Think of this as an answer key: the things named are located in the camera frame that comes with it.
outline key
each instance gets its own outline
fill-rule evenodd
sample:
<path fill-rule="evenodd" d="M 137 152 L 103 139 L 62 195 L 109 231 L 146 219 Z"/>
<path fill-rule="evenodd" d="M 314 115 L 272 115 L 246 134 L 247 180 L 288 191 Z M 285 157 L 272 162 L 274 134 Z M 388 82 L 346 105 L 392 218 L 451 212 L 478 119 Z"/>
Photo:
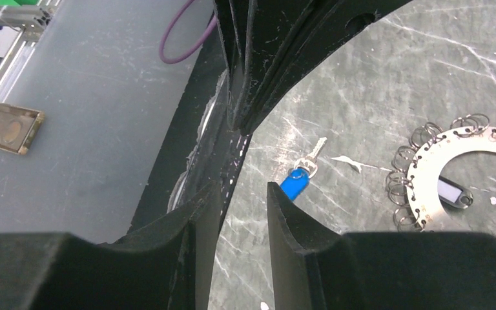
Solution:
<path fill-rule="evenodd" d="M 309 173 L 309 178 L 315 176 L 318 170 L 318 165 L 316 164 L 316 158 L 322 151 L 322 148 L 324 148 L 324 145 L 326 144 L 327 140 L 328 139 L 326 137 L 318 139 L 315 148 L 313 149 L 312 152 L 309 153 L 309 155 L 300 158 L 299 160 L 296 160 L 296 162 L 294 163 L 294 169 L 299 169 L 299 168 L 305 169 Z"/>
<path fill-rule="evenodd" d="M 316 146 L 313 149 L 313 151 L 310 152 L 309 155 L 307 155 L 307 157 L 305 158 L 316 164 L 316 158 L 318 157 L 320 152 L 322 152 L 324 145 L 326 145 L 326 141 L 328 141 L 327 137 L 318 139 L 318 142 L 316 143 Z"/>

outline purple cable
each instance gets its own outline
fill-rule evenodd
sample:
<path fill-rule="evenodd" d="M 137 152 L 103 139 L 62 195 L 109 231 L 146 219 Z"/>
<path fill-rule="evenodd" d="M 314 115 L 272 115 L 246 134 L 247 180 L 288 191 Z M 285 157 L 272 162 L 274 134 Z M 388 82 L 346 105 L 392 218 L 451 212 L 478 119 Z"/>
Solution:
<path fill-rule="evenodd" d="M 174 16 L 174 18 L 172 19 L 172 21 L 170 22 L 170 24 L 168 24 L 168 26 L 166 27 L 166 30 L 164 31 L 163 37 L 161 39 L 161 43 L 159 44 L 159 57 L 161 58 L 161 60 L 164 63 L 167 63 L 169 65 L 174 64 L 174 63 L 179 63 L 180 61 L 184 61 L 189 56 L 193 55 L 193 53 L 195 53 L 195 51 L 202 45 L 202 43 L 204 43 L 204 41 L 212 33 L 212 30 L 214 30 L 214 28 L 216 27 L 216 24 L 218 23 L 218 19 L 214 15 L 212 17 L 212 20 L 208 24 L 208 27 L 206 28 L 206 30 L 204 30 L 204 33 L 202 34 L 202 36 L 200 36 L 200 38 L 197 40 L 197 42 L 195 42 L 195 44 L 190 49 L 188 49 L 188 51 L 186 51 L 184 54 L 182 54 L 182 55 L 180 55 L 180 56 L 178 56 L 176 58 L 168 58 L 168 57 L 166 57 L 164 55 L 164 46 L 166 44 L 166 40 L 168 39 L 168 36 L 170 35 L 170 31 L 172 30 L 172 28 L 174 28 L 174 25 L 176 24 L 176 22 L 178 21 L 178 19 L 180 19 L 181 15 L 187 10 L 187 8 L 189 6 L 192 5 L 192 3 L 194 1 L 195 0 L 188 0 L 181 7 L 181 9 L 178 11 L 178 13 L 176 13 L 176 15 Z"/>

